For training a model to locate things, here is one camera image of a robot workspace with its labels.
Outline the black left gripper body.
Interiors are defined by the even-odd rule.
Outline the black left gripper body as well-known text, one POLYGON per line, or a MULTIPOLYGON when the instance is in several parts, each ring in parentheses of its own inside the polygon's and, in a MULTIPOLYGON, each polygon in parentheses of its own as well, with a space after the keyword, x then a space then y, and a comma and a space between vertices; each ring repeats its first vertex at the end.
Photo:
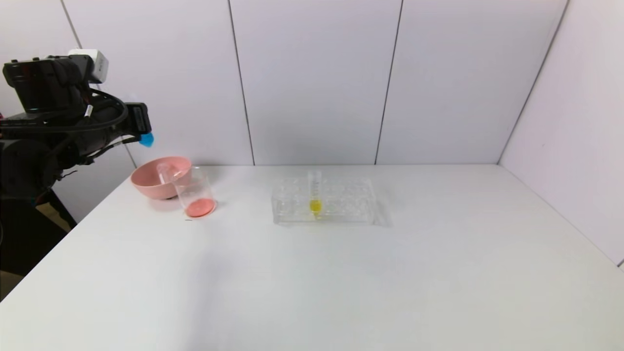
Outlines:
MULTIPOLYGON (((132 102, 125 103, 125 107, 127 107, 125 120, 109 127, 109 134, 112 138, 132 136, 139 144, 152 147, 153 134, 147 105, 142 102, 132 102)), ((94 118, 98 123, 110 122, 118 118, 121 113, 120 104, 106 102, 95 111, 94 118)))

